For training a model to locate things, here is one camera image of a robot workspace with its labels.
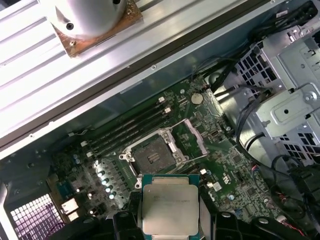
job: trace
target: metal frame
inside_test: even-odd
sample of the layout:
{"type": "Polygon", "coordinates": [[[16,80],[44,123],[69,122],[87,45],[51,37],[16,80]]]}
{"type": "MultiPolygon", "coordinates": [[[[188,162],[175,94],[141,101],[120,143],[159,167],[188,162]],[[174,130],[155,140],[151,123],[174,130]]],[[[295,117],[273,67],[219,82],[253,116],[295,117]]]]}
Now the metal frame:
{"type": "Polygon", "coordinates": [[[2,229],[0,229],[0,237],[3,238],[4,240],[5,239],[18,240],[16,232],[12,227],[11,222],[8,218],[8,215],[6,213],[6,210],[4,208],[7,195],[8,195],[7,186],[0,181],[0,227],[4,231],[2,232],[2,229]]]}

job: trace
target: capacitor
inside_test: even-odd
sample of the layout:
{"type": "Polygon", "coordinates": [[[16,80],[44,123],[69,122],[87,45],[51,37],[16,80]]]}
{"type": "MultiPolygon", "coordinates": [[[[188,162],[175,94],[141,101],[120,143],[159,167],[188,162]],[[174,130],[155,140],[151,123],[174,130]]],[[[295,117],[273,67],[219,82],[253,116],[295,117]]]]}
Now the capacitor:
{"type": "Polygon", "coordinates": [[[81,186],[81,187],[78,187],[75,191],[77,192],[77,193],[80,193],[81,191],[83,191],[84,190],[84,188],[81,186]]]}
{"type": "Polygon", "coordinates": [[[98,178],[101,178],[103,175],[105,175],[105,171],[100,171],[100,172],[98,172],[98,178]]]}
{"type": "Polygon", "coordinates": [[[95,195],[95,192],[91,191],[87,195],[88,195],[88,198],[91,199],[95,195]]]}
{"type": "Polygon", "coordinates": [[[115,196],[117,195],[117,193],[114,191],[114,192],[112,192],[110,195],[109,195],[109,199],[114,199],[115,198],[115,196]]]}
{"type": "Polygon", "coordinates": [[[107,193],[110,193],[113,188],[114,188],[114,187],[113,187],[112,185],[110,185],[110,186],[108,186],[108,187],[105,189],[105,191],[106,191],[107,193]]]}
{"type": "Polygon", "coordinates": [[[97,213],[97,209],[96,208],[92,208],[90,211],[89,211],[89,214],[91,215],[95,215],[97,213]]]}
{"type": "Polygon", "coordinates": [[[106,178],[105,180],[103,180],[103,181],[101,182],[101,184],[102,184],[102,185],[107,185],[107,183],[108,183],[109,181],[110,181],[109,178],[106,178]]]}
{"type": "Polygon", "coordinates": [[[235,196],[234,195],[232,195],[232,194],[228,194],[228,199],[230,200],[230,201],[233,201],[233,200],[235,200],[235,196]]]}

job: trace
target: chip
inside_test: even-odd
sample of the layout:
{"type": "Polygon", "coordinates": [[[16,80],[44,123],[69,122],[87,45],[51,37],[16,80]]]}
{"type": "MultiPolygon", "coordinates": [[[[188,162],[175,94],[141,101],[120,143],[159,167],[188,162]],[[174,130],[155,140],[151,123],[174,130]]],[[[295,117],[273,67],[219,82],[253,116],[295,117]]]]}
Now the chip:
{"type": "Polygon", "coordinates": [[[256,190],[252,187],[252,188],[249,188],[248,191],[246,191],[248,193],[248,195],[251,197],[252,195],[254,195],[256,193],[256,190]]]}
{"type": "Polygon", "coordinates": [[[137,174],[159,173],[176,164],[176,159],[161,136],[134,150],[132,154],[135,159],[132,166],[137,174]]]}
{"type": "Polygon", "coordinates": [[[233,161],[234,161],[236,164],[238,164],[238,163],[240,163],[240,162],[242,161],[242,158],[241,158],[240,156],[235,156],[235,157],[233,158],[233,161]]]}

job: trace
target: black cable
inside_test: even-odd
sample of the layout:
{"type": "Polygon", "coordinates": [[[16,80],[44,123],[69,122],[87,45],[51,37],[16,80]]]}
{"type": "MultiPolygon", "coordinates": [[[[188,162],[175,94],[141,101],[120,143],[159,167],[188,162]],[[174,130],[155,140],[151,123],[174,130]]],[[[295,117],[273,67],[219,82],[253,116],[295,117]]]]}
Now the black cable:
{"type": "Polygon", "coordinates": [[[229,61],[229,62],[237,62],[238,61],[238,59],[234,59],[232,57],[212,55],[211,57],[209,57],[209,58],[205,59],[203,62],[201,62],[195,68],[195,70],[192,71],[191,76],[190,76],[191,82],[194,80],[195,74],[199,71],[199,69],[201,69],[201,67],[205,66],[207,63],[209,63],[210,61],[213,61],[213,60],[225,60],[225,61],[229,61]]]}
{"type": "MultiPolygon", "coordinates": [[[[265,37],[269,35],[284,31],[296,25],[304,24],[306,21],[310,20],[313,17],[314,10],[314,6],[309,2],[306,2],[296,10],[284,16],[278,18],[273,17],[267,20],[265,23],[260,24],[259,26],[255,27],[249,32],[247,36],[248,42],[244,45],[244,47],[242,47],[232,56],[232,59],[240,60],[248,53],[248,51],[251,49],[250,46],[252,44],[262,41],[265,37]]],[[[218,88],[222,86],[222,84],[227,79],[228,75],[231,73],[231,71],[235,68],[236,65],[236,61],[225,62],[225,69],[223,70],[221,75],[216,79],[216,81],[210,86],[210,89],[213,93],[215,93],[218,90],[218,88]]],[[[206,72],[205,75],[204,73],[202,74],[204,77],[210,75],[208,72],[206,72]]]]}
{"type": "MultiPolygon", "coordinates": [[[[298,160],[296,159],[295,157],[293,156],[290,156],[290,155],[279,155],[279,156],[276,156],[272,162],[271,162],[271,168],[276,170],[277,169],[277,163],[279,161],[279,159],[284,159],[286,161],[286,159],[291,159],[293,161],[295,161],[295,163],[300,166],[300,167],[303,167],[304,165],[298,160]]],[[[273,173],[273,183],[276,185],[277,184],[277,174],[273,173]]]]}
{"type": "Polygon", "coordinates": [[[52,234],[53,230],[57,227],[57,226],[60,226],[62,225],[62,227],[64,227],[66,224],[64,222],[58,222],[56,223],[51,229],[50,231],[47,233],[47,235],[45,236],[45,240],[48,239],[48,237],[52,234]]]}
{"type": "Polygon", "coordinates": [[[262,92],[262,91],[265,91],[266,88],[265,87],[259,87],[259,86],[254,86],[254,85],[246,85],[246,84],[240,84],[240,85],[236,85],[236,86],[233,86],[233,87],[230,87],[228,88],[227,90],[225,91],[222,91],[222,92],[219,92],[217,94],[215,94],[214,96],[216,98],[218,97],[221,97],[225,94],[229,94],[229,93],[232,93],[233,91],[237,91],[239,89],[251,89],[251,90],[254,90],[254,91],[257,91],[257,92],[262,92]]]}
{"type": "Polygon", "coordinates": [[[252,144],[254,144],[255,141],[257,141],[258,139],[263,138],[263,137],[265,137],[265,136],[266,136],[266,135],[265,135],[263,132],[259,133],[258,135],[255,135],[255,136],[248,142],[248,144],[246,145],[245,150],[249,151],[250,148],[251,148],[251,146],[252,146],[252,144]]]}
{"type": "Polygon", "coordinates": [[[307,195],[303,196],[303,203],[305,206],[306,214],[308,215],[310,221],[312,222],[315,230],[320,234],[320,223],[316,217],[316,214],[314,213],[314,210],[311,207],[311,203],[307,195]]]}
{"type": "Polygon", "coordinates": [[[255,172],[258,172],[259,171],[259,169],[257,168],[257,169],[254,169],[254,170],[251,170],[251,177],[252,177],[252,180],[253,180],[253,183],[255,184],[255,186],[257,187],[257,189],[261,192],[261,193],[263,193],[263,194],[267,194],[269,191],[263,191],[262,189],[261,189],[261,187],[258,185],[258,183],[257,183],[257,179],[256,179],[256,176],[255,176],[255,172]]]}
{"type": "Polygon", "coordinates": [[[280,171],[277,171],[275,169],[272,169],[271,167],[263,164],[262,162],[258,161],[257,159],[255,159],[244,147],[243,145],[241,144],[240,142],[240,136],[241,136],[241,133],[242,133],[242,130],[244,128],[244,125],[249,117],[249,115],[259,106],[259,104],[264,101],[268,96],[268,93],[267,92],[263,92],[261,93],[257,99],[255,99],[252,103],[249,103],[247,105],[247,109],[246,111],[243,112],[243,116],[239,119],[239,124],[238,125],[238,128],[236,129],[236,139],[235,139],[235,142],[237,144],[237,148],[238,150],[250,161],[252,161],[253,163],[255,163],[256,165],[258,165],[260,168],[265,168],[265,169],[268,169],[269,171],[273,172],[273,173],[276,173],[276,174],[279,174],[281,176],[284,176],[286,178],[291,178],[288,174],[285,174],[283,172],[280,172],[280,171]]]}

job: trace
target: metal mesh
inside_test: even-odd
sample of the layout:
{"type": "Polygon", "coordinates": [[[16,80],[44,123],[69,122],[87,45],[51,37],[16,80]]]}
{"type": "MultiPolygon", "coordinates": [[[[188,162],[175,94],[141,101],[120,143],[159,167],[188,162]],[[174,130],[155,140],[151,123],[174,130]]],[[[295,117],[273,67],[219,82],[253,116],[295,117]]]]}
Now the metal mesh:
{"type": "Polygon", "coordinates": [[[11,215],[20,240],[44,240],[64,225],[49,194],[11,211],[11,215]]]}
{"type": "MultiPolygon", "coordinates": [[[[265,87],[277,79],[269,63],[264,60],[264,55],[261,52],[262,47],[262,43],[257,44],[236,65],[238,73],[247,85],[265,87]]],[[[257,97],[258,93],[254,90],[251,91],[257,97]]]]}
{"type": "Polygon", "coordinates": [[[319,162],[320,147],[315,142],[315,137],[310,132],[297,132],[296,141],[293,141],[286,134],[280,137],[281,143],[287,152],[297,159],[313,160],[319,162]]]}

